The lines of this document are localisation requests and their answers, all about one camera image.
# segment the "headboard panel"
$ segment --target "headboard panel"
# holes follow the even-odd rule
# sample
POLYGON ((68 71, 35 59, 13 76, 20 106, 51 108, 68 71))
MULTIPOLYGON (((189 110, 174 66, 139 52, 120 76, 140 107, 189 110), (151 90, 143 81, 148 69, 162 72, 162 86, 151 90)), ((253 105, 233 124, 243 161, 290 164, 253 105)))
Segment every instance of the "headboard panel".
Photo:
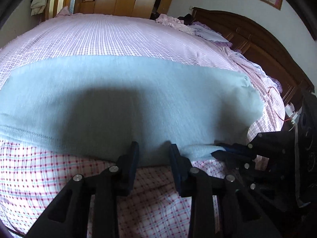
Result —
POLYGON ((292 102, 298 109, 302 103, 300 89, 314 91, 312 82, 280 41, 253 20, 231 12, 196 7, 193 17, 221 33, 233 44, 231 49, 241 50, 248 60, 261 65, 267 75, 278 79, 284 104, 292 102))

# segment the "metal screw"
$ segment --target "metal screw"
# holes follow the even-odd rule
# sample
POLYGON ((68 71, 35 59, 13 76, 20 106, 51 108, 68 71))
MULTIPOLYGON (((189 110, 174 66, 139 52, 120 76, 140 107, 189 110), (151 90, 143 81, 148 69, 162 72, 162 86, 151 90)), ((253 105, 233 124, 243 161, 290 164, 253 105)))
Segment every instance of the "metal screw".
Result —
POLYGON ((227 181, 229 181, 229 182, 233 182, 233 181, 235 181, 235 177, 233 176, 233 175, 227 175, 226 176, 226 179, 227 179, 227 181))
POLYGON ((80 180, 82 180, 82 175, 79 175, 79 174, 74 175, 74 176, 73 176, 73 180, 74 180, 74 181, 80 181, 80 180))
POLYGON ((197 168, 197 167, 192 167, 189 171, 190 171, 190 173, 192 173, 192 174, 197 174, 197 173, 199 172, 199 168, 197 168))
POLYGON ((119 167, 117 166, 110 166, 109 167, 109 171, 112 173, 116 173, 117 171, 119 171, 119 167))

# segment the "pink blanket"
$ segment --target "pink blanket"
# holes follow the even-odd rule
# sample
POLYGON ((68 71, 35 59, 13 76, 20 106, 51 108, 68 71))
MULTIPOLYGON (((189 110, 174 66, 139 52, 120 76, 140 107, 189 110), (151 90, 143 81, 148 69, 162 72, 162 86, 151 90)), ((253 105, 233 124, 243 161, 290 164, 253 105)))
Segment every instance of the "pink blanket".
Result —
MULTIPOLYGON (((71 55, 148 56, 243 72, 264 103, 263 116, 249 129, 248 140, 283 126, 277 116, 285 117, 280 95, 267 95, 274 84, 251 63, 227 47, 138 18, 76 14, 42 23, 0 52, 0 89, 17 67, 71 55)), ((216 160, 193 164, 224 177, 223 164, 216 160)), ((95 175, 109 165, 0 139, 0 219, 25 234, 73 175, 95 175)), ((140 168, 131 195, 118 200, 120 237, 187 237, 190 205, 190 198, 178 197, 169 167, 140 168)))

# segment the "blue fabric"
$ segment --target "blue fabric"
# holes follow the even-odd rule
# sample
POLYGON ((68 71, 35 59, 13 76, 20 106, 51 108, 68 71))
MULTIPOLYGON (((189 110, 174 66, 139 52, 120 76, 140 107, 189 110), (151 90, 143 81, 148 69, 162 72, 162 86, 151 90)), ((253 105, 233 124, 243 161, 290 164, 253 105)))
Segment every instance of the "blue fabric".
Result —
POLYGON ((137 56, 69 56, 12 71, 0 91, 0 135, 53 151, 117 160, 131 141, 140 165, 191 160, 215 141, 246 142, 263 113, 242 73, 137 56))

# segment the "red and white plaid fabric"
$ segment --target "red and white plaid fabric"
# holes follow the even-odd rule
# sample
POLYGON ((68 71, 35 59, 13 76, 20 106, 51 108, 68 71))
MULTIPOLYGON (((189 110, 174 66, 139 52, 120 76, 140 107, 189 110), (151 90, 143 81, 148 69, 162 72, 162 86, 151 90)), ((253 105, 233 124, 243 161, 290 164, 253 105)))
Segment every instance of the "red and white plaid fabric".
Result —
MULTIPOLYGON (((283 101, 278 93, 270 92, 268 97, 268 88, 274 84, 259 69, 227 47, 145 19, 75 14, 48 20, 0 51, 0 89, 17 67, 71 55, 148 56, 243 72, 265 105, 263 116, 249 129, 248 140, 258 132, 279 131, 283 126, 277 116, 285 116, 283 101)), ((2 139, 0 219, 25 234, 72 176, 95 175, 110 165, 2 139)), ((224 165, 216 160, 193 165, 210 175, 224 177, 224 165)), ((190 198, 178 197, 169 167, 139 168, 131 195, 118 200, 120 235, 187 237, 190 206, 190 198)))

